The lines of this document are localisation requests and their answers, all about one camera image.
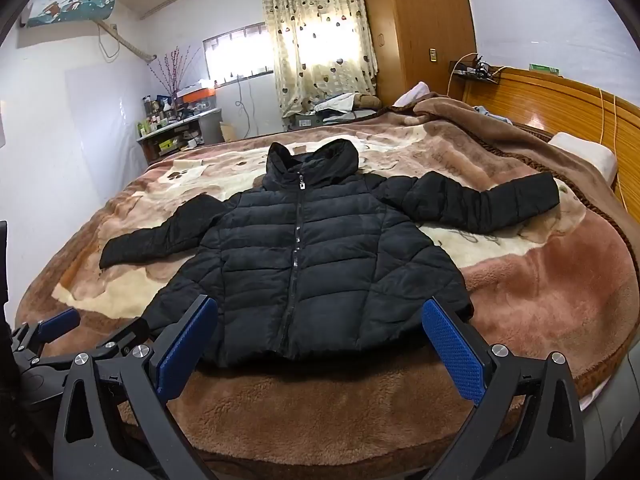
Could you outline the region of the black puffer jacket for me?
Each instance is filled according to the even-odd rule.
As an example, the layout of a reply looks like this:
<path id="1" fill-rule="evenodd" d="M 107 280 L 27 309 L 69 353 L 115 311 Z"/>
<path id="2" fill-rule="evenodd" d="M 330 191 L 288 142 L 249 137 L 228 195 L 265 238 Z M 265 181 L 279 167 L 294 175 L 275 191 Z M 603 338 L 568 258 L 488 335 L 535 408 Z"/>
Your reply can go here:
<path id="1" fill-rule="evenodd" d="M 110 240 L 100 265 L 187 252 L 143 315 L 158 335 L 199 296 L 215 300 L 211 370 L 324 360 L 418 336 L 427 300 L 472 318 L 461 271 L 422 224 L 487 235 L 560 202 L 550 174 L 477 191 L 435 171 L 386 178 L 358 165 L 345 139 L 301 155 L 272 144 L 258 188 L 200 194 L 160 226 Z"/>

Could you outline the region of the cluttered side desk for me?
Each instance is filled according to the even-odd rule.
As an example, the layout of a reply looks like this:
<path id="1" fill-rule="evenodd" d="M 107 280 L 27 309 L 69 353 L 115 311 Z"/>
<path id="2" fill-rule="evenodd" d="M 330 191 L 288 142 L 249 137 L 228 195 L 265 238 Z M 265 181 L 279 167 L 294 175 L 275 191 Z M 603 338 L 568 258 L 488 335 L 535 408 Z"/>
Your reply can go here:
<path id="1" fill-rule="evenodd" d="M 224 142 L 221 121 L 221 109 L 212 108 L 178 122 L 171 122 L 142 136 L 137 142 L 146 163 L 151 166 L 154 162 L 182 150 Z"/>

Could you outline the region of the orange box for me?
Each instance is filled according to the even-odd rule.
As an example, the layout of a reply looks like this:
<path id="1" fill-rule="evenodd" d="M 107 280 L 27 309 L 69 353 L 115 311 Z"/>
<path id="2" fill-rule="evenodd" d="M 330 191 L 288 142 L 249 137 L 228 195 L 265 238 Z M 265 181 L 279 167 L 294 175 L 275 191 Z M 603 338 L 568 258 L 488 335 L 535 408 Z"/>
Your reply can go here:
<path id="1" fill-rule="evenodd" d="M 201 101 L 201 100 L 206 100 L 208 98 L 211 98 L 215 94 L 216 94 L 216 90 L 214 88 L 206 87 L 206 88 L 201 88 L 201 89 L 198 89 L 198 90 L 190 91 L 190 92 L 184 94 L 181 97 L 181 99 L 185 103 L 194 103 L 194 102 L 198 102 L 198 101 Z"/>

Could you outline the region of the white pillow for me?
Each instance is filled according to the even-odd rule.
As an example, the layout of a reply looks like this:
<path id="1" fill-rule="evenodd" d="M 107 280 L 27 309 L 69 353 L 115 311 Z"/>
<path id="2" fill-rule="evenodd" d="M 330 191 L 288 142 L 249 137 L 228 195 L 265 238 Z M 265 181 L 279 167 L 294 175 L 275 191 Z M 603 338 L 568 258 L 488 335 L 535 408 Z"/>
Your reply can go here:
<path id="1" fill-rule="evenodd" d="M 608 185 L 614 183 L 617 174 L 617 159 L 606 146 L 572 136 L 567 132 L 555 133 L 549 144 L 589 162 L 600 172 Z"/>

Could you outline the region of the pink flower branches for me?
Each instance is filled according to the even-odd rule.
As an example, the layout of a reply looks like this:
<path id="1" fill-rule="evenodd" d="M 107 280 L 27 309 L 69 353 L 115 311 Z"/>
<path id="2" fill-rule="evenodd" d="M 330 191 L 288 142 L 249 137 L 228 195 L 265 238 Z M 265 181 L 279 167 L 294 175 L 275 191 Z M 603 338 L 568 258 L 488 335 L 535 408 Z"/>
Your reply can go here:
<path id="1" fill-rule="evenodd" d="M 187 46 L 184 52 L 179 47 L 175 47 L 161 58 L 154 58 L 149 62 L 148 67 L 151 74 L 168 96 L 177 95 L 195 55 L 196 51 L 192 52 L 190 46 Z"/>

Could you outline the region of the wooden headboard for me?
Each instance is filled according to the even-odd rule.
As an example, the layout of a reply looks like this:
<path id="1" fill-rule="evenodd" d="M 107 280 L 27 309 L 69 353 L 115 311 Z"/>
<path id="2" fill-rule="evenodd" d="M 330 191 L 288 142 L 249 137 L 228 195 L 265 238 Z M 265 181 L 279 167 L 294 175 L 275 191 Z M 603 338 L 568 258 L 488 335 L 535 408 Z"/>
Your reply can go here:
<path id="1" fill-rule="evenodd" d="M 546 133 L 570 133 L 609 148 L 615 194 L 639 217 L 639 107 L 596 87 L 550 74 L 505 68 L 495 82 L 469 80 L 463 101 Z"/>

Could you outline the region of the brown plush toy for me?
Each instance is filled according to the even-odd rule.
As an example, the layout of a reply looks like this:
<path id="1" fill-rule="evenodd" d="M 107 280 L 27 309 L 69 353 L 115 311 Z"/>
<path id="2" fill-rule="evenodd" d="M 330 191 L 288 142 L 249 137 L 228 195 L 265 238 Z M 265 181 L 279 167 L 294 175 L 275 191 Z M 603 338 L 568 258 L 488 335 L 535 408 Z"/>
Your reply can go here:
<path id="1" fill-rule="evenodd" d="M 382 101 L 377 96 L 369 93 L 355 93 L 353 110 L 380 110 L 383 107 Z"/>

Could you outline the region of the heart patterned curtain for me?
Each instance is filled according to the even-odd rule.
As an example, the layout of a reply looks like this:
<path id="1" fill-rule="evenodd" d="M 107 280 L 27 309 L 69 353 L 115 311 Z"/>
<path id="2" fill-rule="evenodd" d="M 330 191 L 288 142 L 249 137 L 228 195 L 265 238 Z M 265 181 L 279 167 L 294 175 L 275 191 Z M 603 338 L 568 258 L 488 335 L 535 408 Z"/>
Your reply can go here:
<path id="1" fill-rule="evenodd" d="M 378 61 L 364 0 L 262 0 L 281 116 L 344 92 L 374 96 Z"/>

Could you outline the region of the wooden wardrobe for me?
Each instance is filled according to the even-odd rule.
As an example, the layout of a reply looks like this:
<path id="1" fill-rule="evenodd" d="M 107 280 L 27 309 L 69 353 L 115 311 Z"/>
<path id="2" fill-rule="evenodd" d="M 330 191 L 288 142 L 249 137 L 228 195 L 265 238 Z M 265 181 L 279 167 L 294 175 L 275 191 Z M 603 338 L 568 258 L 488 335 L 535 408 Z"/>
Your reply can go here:
<path id="1" fill-rule="evenodd" d="M 469 0 L 364 0 L 378 60 L 376 93 L 391 106 L 418 82 L 460 100 L 451 66 L 476 51 Z"/>

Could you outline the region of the wall air conditioner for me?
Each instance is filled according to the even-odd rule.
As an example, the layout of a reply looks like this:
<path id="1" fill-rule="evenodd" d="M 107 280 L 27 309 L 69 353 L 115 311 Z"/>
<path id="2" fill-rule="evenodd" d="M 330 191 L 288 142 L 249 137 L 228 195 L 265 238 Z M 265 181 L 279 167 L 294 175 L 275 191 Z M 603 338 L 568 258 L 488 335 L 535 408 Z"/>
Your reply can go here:
<path id="1" fill-rule="evenodd" d="M 29 0 L 20 17 L 27 28 L 65 22 L 106 20 L 116 0 Z"/>

